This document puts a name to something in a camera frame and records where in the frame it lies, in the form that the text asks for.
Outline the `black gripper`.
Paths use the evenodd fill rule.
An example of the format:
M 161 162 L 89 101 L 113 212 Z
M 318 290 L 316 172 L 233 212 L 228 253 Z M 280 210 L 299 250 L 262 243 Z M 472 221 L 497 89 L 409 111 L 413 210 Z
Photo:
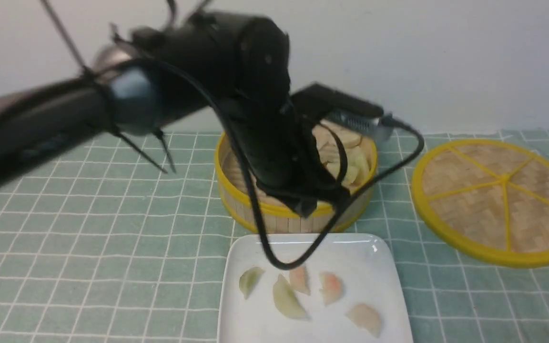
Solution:
M 301 115 L 291 100 L 269 107 L 240 96 L 238 104 L 236 137 L 259 189 L 300 217 L 309 217 L 318 202 L 338 209 L 349 200 L 342 178 L 320 161 L 315 120 Z

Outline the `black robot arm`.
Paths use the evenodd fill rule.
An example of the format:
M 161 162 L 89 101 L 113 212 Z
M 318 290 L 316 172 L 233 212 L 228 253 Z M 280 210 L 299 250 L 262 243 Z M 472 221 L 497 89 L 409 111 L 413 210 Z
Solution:
M 257 187 L 307 217 L 349 191 L 319 161 L 315 120 L 293 107 L 290 39 L 270 18 L 203 12 L 178 28 L 140 28 L 82 76 L 0 109 L 0 187 L 102 133 L 158 134 L 211 107 Z

